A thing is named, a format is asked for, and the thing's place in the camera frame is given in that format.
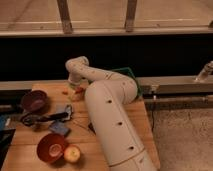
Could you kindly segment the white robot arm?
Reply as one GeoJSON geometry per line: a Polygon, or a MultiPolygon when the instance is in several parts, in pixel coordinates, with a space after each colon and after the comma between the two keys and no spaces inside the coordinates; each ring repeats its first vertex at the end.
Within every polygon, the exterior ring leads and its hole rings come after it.
{"type": "Polygon", "coordinates": [[[85,56],[69,59],[65,67],[71,85],[79,85],[83,78],[91,81],[85,103],[110,171],[157,171],[124,109],[138,95],[134,79],[90,67],[85,56]]]}

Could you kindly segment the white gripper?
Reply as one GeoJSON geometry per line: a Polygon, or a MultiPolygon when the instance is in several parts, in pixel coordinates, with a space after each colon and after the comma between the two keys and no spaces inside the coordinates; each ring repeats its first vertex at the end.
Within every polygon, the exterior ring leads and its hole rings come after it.
{"type": "MultiPolygon", "coordinates": [[[[77,73],[70,73],[68,77],[68,82],[71,85],[78,86],[81,84],[82,80],[84,79],[84,76],[77,74],[77,73]]],[[[84,93],[85,89],[82,93],[79,94],[71,94],[70,99],[72,101],[81,101],[84,99],[84,93]]]]}

